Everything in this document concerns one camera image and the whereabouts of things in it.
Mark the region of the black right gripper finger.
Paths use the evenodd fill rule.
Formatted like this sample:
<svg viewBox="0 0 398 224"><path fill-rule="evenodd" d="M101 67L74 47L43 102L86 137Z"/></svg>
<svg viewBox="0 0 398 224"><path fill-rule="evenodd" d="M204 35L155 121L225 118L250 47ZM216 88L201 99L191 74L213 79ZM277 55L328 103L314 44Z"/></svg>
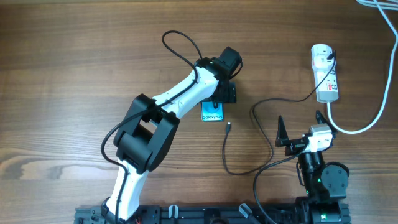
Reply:
<svg viewBox="0 0 398 224"><path fill-rule="evenodd" d="M316 110L315 112L315 119L317 120L318 124L327 124L331 129L333 139L336 138L336 134L338 133L337 129L322 115L319 110Z"/></svg>
<svg viewBox="0 0 398 224"><path fill-rule="evenodd" d="M282 116L279 116L275 147L287 146L288 144L289 144L289 137L285 128L284 120Z"/></svg>

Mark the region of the teal screen Galaxy smartphone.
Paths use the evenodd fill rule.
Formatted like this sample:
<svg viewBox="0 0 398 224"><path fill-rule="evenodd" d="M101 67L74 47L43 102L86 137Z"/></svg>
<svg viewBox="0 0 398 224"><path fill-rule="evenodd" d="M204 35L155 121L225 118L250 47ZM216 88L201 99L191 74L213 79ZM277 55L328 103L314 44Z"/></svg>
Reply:
<svg viewBox="0 0 398 224"><path fill-rule="evenodd" d="M204 122L219 122L224 120L223 104L218 103L218 108L214 109L212 102L201 103L201 119Z"/></svg>

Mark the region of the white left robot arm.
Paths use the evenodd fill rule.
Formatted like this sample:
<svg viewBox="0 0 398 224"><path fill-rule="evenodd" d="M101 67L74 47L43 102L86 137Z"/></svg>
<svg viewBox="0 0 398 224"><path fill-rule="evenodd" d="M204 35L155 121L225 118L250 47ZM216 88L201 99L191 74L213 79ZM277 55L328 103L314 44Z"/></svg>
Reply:
<svg viewBox="0 0 398 224"><path fill-rule="evenodd" d="M140 94L132 101L110 132L119 171L112 195L102 205L106 221L126 223L135 214L146 178L164 160L185 114L201 102L236 102L230 80L242 67L240 54L227 47L219 57L198 59L191 73L165 93L152 98Z"/></svg>

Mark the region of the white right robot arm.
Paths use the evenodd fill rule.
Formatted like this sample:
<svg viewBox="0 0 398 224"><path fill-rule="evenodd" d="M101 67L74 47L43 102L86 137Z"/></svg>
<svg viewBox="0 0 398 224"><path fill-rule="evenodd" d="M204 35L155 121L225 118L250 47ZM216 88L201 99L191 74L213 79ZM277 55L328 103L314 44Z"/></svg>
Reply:
<svg viewBox="0 0 398 224"><path fill-rule="evenodd" d="M285 155L298 159L296 170L306 197L298 197L294 206L295 223L351 223L346 198L349 169L340 162L325 162L322 152L332 148L337 130L316 112L317 124L301 138L288 137L284 120L278 117L275 146L285 147Z"/></svg>

